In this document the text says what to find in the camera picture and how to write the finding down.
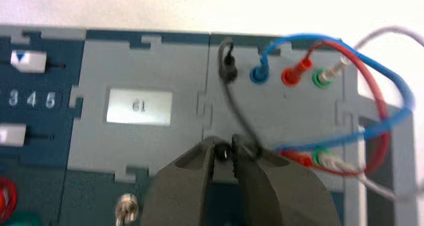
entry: blue wire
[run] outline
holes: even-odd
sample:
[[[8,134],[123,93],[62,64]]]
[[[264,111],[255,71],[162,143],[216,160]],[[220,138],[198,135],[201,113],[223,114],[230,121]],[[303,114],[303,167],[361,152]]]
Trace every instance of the blue wire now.
[[[390,130],[395,125],[399,124],[406,118],[408,118],[415,107],[415,98],[406,84],[406,82],[395,72],[391,71],[390,69],[384,67],[380,63],[374,61],[373,59],[363,55],[362,53],[358,52],[357,50],[353,49],[349,45],[345,44],[343,41],[325,36],[320,34],[296,34],[292,36],[288,36],[285,38],[277,39],[274,43],[272,43],[269,47],[267,47],[264,52],[263,56],[260,60],[261,65],[260,70],[261,71],[268,71],[269,65],[268,65],[268,53],[274,50],[278,45],[290,42],[294,40],[314,40],[314,41],[332,41],[336,42],[353,53],[355,53],[356,56],[358,56],[361,61],[363,61],[365,64],[370,66],[371,68],[375,69],[379,73],[383,74],[385,77],[389,78],[397,87],[397,89],[400,91],[400,94],[403,98],[403,106],[402,108],[396,112],[392,117],[388,118],[387,120],[384,120],[382,122],[376,123],[375,125],[366,128],[364,131],[356,131],[352,134],[342,135],[336,138],[330,138],[321,142],[316,143],[308,143],[305,145],[290,145],[290,144],[280,144],[274,148],[274,151],[310,151],[315,150],[318,148],[331,148],[331,147],[337,147],[342,146],[346,143],[351,143],[354,141],[357,141],[359,139],[370,139],[375,138],[377,136],[382,135],[384,132]]]

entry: white background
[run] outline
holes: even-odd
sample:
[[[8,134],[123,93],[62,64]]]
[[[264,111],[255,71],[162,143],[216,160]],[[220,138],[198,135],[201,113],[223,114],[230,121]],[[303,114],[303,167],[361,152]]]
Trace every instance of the white background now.
[[[387,25],[424,35],[424,0],[0,0],[0,23],[274,35],[315,32],[354,45],[371,30]],[[415,144],[422,161],[424,49],[402,36],[384,36],[362,51],[412,87],[417,100]],[[386,99],[398,103],[391,84],[378,79]],[[359,91],[368,93],[364,87]],[[421,161],[417,173],[423,178]]]

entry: white printed number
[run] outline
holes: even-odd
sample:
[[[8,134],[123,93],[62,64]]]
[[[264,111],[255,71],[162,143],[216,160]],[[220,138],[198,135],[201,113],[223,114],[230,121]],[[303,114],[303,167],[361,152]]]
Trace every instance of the white printed number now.
[[[33,91],[31,93],[31,95],[26,100],[26,103],[28,105],[31,105],[32,107],[34,107],[36,105],[36,103],[37,103],[37,93],[35,91]]]
[[[18,91],[13,89],[10,91],[9,105],[16,106],[18,104]]]
[[[45,101],[45,107],[51,109],[55,106],[55,96],[56,96],[56,93],[54,93],[54,92],[49,92],[47,94],[47,99]]]

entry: red connector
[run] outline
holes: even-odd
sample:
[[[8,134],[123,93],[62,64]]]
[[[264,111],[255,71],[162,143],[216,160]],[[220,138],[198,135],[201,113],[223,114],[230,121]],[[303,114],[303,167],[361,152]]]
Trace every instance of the red connector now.
[[[293,151],[283,151],[279,152],[279,154],[283,157],[289,158],[292,161],[295,161],[305,167],[312,167],[314,165],[314,161],[311,156],[306,153],[298,153]]]
[[[6,221],[16,208],[18,194],[16,192],[15,184],[8,178],[0,178],[0,193],[4,197],[5,205],[0,211],[0,223]]]
[[[295,67],[284,69],[281,73],[281,80],[289,87],[296,86],[302,78],[302,74],[312,67],[312,61],[309,58],[303,58]]]

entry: white wire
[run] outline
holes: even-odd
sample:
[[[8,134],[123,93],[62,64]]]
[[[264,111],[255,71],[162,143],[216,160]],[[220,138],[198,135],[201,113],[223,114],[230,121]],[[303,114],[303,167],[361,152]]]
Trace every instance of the white wire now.
[[[352,171],[356,168],[341,160],[339,157],[327,154],[327,153],[320,153],[318,156],[318,160],[322,166],[331,168],[331,169],[339,169],[342,171]],[[356,177],[365,187],[368,189],[374,191],[375,193],[391,200],[391,201],[407,201],[417,198],[418,196],[421,196],[424,193],[424,182],[421,183],[416,191],[405,193],[405,194],[396,194],[392,190],[379,185],[378,183],[372,181],[371,179],[367,178],[367,176],[362,173],[358,177]]]
[[[369,33],[366,37],[364,37],[362,40],[360,40],[353,48],[355,48],[355,50],[359,50],[362,47],[364,47],[368,42],[374,40],[375,38],[377,38],[379,36],[387,34],[387,33],[395,33],[395,34],[405,35],[407,37],[414,39],[418,44],[420,44],[422,47],[424,47],[424,38],[421,35],[419,35],[418,33],[411,31],[411,30],[404,28],[404,27],[390,26],[390,27],[383,27],[383,28],[377,29],[377,30]],[[334,65],[332,67],[325,69],[323,71],[323,73],[321,73],[319,75],[319,80],[323,81],[323,82],[332,81],[333,78],[336,75],[338,75],[343,70],[343,68],[345,68],[345,66],[348,65],[348,64],[350,64],[350,62],[347,61],[345,57],[341,57],[339,63],[337,63],[336,65]]]

